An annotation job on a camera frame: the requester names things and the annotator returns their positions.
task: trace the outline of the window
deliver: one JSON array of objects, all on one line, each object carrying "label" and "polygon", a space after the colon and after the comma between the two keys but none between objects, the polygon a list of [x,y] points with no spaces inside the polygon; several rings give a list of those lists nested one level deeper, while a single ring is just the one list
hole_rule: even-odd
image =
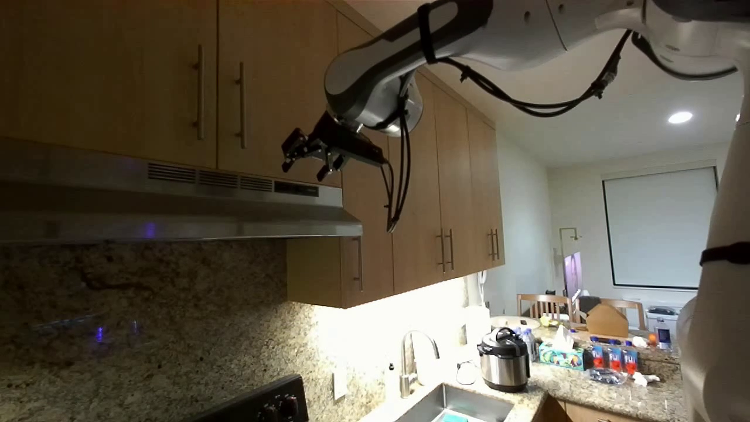
[{"label": "window", "polygon": [[602,180],[613,286],[698,289],[717,170]]}]

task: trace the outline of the range hood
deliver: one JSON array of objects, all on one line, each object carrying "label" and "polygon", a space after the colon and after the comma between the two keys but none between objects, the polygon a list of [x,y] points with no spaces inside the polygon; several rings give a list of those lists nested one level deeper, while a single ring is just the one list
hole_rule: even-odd
[{"label": "range hood", "polygon": [[0,245],[360,238],[343,190],[0,140]]}]

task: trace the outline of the ceiling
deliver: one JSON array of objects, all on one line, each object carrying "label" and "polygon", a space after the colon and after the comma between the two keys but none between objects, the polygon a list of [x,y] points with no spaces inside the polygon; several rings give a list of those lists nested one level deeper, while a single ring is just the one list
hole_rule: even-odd
[{"label": "ceiling", "polygon": [[[410,17],[420,0],[346,0],[379,30]],[[568,101],[578,97],[605,65],[622,33],[602,33],[537,68],[501,74],[470,64],[494,84],[523,101]],[[591,99],[576,111],[538,119],[494,101],[473,84],[459,84],[452,68],[431,70],[467,101],[494,119],[503,139],[515,140],[544,167],[575,167],[602,159],[642,157],[685,149],[727,146],[743,101],[741,75],[713,83],[681,83],[663,75],[633,45],[622,54],[619,77],[605,99]],[[681,128],[665,124],[673,111],[691,111]]]}]

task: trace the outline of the electric pressure cooker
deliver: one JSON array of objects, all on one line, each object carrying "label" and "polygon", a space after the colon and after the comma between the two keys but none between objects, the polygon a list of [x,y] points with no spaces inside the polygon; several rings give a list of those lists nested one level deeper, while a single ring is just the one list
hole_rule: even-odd
[{"label": "electric pressure cooker", "polygon": [[506,327],[494,328],[476,349],[488,388],[499,392],[524,389],[529,380],[529,349],[515,332]]}]

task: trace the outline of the ceiling light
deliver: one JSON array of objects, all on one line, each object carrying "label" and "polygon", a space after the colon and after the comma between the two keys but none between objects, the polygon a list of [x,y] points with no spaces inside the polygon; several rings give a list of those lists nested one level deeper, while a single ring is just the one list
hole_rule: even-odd
[{"label": "ceiling light", "polygon": [[688,111],[677,111],[677,113],[673,113],[665,122],[668,124],[686,124],[686,122],[691,122],[693,119],[693,113],[688,113]]}]

